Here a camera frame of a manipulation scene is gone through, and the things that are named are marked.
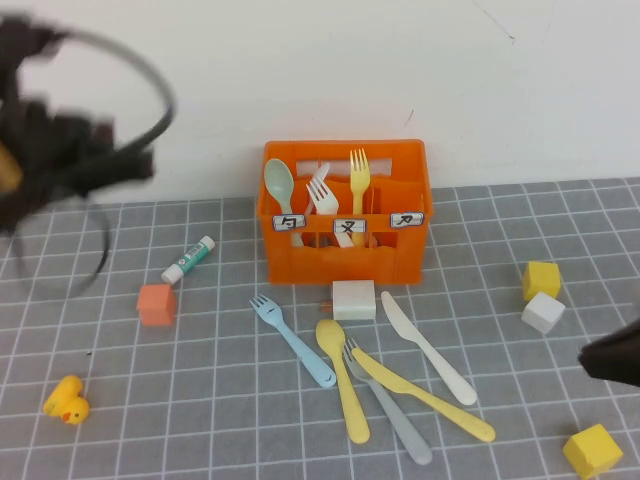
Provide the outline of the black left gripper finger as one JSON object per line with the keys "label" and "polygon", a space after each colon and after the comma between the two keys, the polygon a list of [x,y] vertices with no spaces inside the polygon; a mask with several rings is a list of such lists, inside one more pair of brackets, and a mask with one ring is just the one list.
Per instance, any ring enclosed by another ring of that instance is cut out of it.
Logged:
{"label": "black left gripper finger", "polygon": [[116,183],[146,182],[153,178],[154,167],[152,164],[127,164],[116,172]]}
{"label": "black left gripper finger", "polygon": [[152,149],[137,151],[119,151],[114,157],[113,165],[118,169],[152,169],[153,168]]}

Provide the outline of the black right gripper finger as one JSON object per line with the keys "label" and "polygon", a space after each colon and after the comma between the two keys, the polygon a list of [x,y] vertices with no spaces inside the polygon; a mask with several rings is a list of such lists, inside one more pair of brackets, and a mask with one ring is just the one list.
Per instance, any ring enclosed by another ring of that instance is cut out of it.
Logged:
{"label": "black right gripper finger", "polygon": [[581,347],[577,360],[585,373],[593,379],[600,378],[600,367],[598,366],[598,357],[595,350],[598,348],[599,342],[592,341]]}

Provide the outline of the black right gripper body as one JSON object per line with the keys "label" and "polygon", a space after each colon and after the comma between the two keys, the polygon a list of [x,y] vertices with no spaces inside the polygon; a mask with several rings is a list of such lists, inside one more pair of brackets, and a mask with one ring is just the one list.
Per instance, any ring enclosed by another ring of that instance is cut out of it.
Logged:
{"label": "black right gripper body", "polygon": [[639,386],[639,320],[600,340],[599,377],[603,380]]}

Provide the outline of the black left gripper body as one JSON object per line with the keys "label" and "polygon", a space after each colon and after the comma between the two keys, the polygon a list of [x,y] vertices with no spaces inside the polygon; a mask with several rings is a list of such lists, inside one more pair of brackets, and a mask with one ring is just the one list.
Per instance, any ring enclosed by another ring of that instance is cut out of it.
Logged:
{"label": "black left gripper body", "polygon": [[22,119],[22,198],[57,200],[121,182],[114,121],[26,113]]}

